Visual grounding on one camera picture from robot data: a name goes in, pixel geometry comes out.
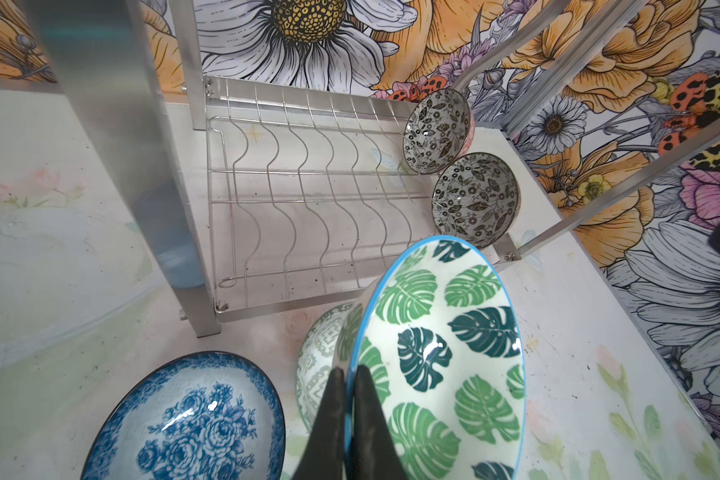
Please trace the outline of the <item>black white floral bowl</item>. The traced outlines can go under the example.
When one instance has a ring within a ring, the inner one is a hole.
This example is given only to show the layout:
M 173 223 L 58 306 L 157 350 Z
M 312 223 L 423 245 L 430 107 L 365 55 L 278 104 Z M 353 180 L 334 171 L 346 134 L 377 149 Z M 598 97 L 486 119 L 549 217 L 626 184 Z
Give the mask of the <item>black white floral bowl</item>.
M 422 175 L 441 172 L 470 148 L 474 130 L 471 108 L 459 91 L 434 92 L 407 120 L 403 155 L 408 168 Z
M 440 234 L 484 249 L 507 233 L 520 202 L 520 187 L 509 165 L 496 155 L 473 152 L 440 174 L 432 194 L 432 217 Z

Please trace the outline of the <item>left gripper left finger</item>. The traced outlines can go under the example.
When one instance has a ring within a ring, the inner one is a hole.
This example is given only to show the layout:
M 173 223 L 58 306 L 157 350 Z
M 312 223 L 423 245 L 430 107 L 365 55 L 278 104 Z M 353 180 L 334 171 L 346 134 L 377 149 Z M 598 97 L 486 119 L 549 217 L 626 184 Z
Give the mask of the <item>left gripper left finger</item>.
M 293 479 L 343 478 L 345 414 L 344 372 L 341 368 L 334 368 L 328 376 L 306 449 Z

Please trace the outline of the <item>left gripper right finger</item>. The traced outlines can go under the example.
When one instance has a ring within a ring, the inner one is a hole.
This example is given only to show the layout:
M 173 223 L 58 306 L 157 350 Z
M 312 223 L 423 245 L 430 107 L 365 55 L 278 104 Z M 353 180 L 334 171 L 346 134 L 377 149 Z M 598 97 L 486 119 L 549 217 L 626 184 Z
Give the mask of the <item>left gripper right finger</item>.
M 352 400 L 351 478 L 407 479 L 366 365 L 355 372 Z

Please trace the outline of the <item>green leaf pattern bowl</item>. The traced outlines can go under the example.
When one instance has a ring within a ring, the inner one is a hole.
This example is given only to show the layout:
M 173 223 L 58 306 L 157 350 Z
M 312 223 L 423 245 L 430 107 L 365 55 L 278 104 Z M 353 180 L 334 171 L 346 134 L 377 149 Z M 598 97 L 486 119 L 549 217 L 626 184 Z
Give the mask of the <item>green leaf pattern bowl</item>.
M 333 363 L 369 369 L 393 450 L 411 479 L 513 479 L 525 366 L 508 293 L 486 257 L 452 236 L 411 246 L 345 316 Z

